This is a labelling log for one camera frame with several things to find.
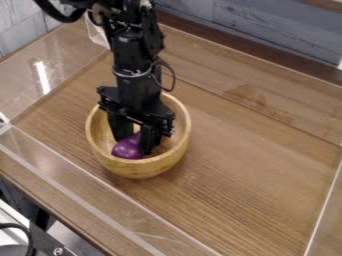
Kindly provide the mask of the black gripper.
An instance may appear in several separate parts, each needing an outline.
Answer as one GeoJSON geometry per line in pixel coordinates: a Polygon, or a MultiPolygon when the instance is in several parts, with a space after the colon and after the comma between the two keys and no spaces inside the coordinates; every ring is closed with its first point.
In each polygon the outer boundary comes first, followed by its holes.
{"type": "Polygon", "coordinates": [[[171,136],[175,113],[162,101],[162,87],[154,75],[140,78],[118,78],[118,86],[99,86],[98,102],[107,113],[111,132],[116,141],[134,134],[134,125],[140,129],[139,149],[150,155],[160,144],[162,136],[171,136]]]}

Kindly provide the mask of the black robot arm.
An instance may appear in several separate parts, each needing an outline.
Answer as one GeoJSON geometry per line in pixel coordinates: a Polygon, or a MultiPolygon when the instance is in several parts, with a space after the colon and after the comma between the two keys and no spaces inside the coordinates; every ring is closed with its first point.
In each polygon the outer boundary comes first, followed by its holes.
{"type": "Polygon", "coordinates": [[[114,86],[96,88],[99,108],[107,113],[114,138],[134,135],[140,127],[139,153],[146,156],[172,135],[175,113],[162,101],[162,69],[167,63],[159,53],[164,49],[164,34],[159,28],[154,0],[60,0],[74,8],[63,14],[50,0],[33,0],[42,10],[63,23],[88,16],[104,31],[114,54],[114,86]]]}

